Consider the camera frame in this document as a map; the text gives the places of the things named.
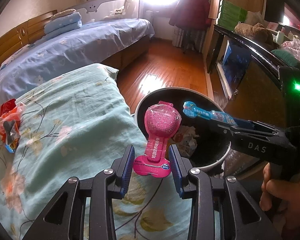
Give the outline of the person's right hand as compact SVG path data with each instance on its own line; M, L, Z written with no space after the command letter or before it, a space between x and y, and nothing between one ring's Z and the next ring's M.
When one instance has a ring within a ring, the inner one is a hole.
M286 202L285 229L294 230L300 227L300 179L297 183L277 180L271 177L270 164L263 169L263 183L260 208L268 211L272 208L272 198Z

